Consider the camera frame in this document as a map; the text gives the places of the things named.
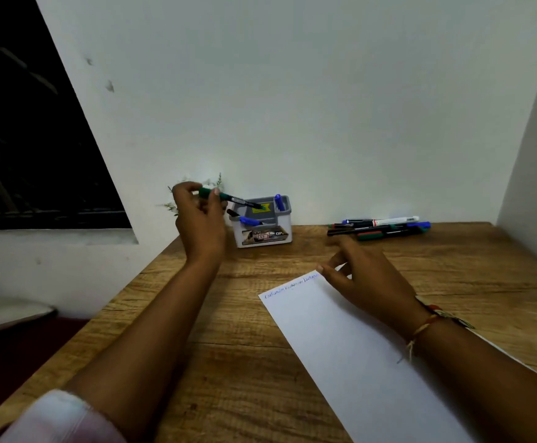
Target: white plastic box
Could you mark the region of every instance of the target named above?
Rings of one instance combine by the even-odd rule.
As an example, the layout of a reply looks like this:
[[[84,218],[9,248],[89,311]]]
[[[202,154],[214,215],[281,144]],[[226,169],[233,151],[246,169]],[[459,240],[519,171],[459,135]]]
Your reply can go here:
[[[280,211],[272,197],[247,199],[248,202],[261,204],[266,210],[235,204],[233,210],[241,216],[256,219],[263,225],[245,225],[238,217],[229,217],[234,227],[236,245],[241,248],[261,245],[287,244],[293,240],[291,230],[291,204],[288,196],[281,196],[285,209]]]

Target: wooden table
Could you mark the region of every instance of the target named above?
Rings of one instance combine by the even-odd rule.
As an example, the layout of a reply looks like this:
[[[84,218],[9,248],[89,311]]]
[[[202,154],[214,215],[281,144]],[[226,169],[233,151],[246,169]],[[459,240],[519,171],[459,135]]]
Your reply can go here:
[[[156,441],[350,441],[258,298],[329,258],[335,249],[325,234],[325,227],[300,226],[292,244],[229,245]],[[500,229],[434,224],[423,236],[366,245],[382,247],[420,295],[537,370],[537,260]],[[177,240],[0,406],[0,426],[110,344],[183,263]]]

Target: window ledge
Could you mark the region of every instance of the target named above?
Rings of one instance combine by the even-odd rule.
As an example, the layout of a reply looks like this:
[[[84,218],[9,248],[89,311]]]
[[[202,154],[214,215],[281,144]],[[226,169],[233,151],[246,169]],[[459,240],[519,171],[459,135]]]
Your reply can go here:
[[[137,245],[131,229],[0,230],[0,244]]]

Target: hand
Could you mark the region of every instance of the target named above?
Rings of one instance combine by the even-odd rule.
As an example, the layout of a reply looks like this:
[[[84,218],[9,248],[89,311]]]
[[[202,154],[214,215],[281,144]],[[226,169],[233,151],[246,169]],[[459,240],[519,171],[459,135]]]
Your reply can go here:
[[[414,298],[414,288],[381,250],[361,247],[346,235],[337,238],[340,251],[317,271],[353,305],[409,340],[430,315]],[[345,265],[336,271],[341,264]]]
[[[196,182],[183,182],[172,188],[178,208],[176,228],[187,261],[205,260],[219,265],[225,252],[225,223],[219,189],[213,189],[206,201],[192,195],[192,191],[201,186]]]

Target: paper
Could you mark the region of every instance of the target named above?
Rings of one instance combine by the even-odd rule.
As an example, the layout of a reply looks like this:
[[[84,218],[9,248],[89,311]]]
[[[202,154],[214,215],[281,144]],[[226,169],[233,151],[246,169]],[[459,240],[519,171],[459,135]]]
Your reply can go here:
[[[316,271],[260,296],[354,443],[481,442],[405,342]]]

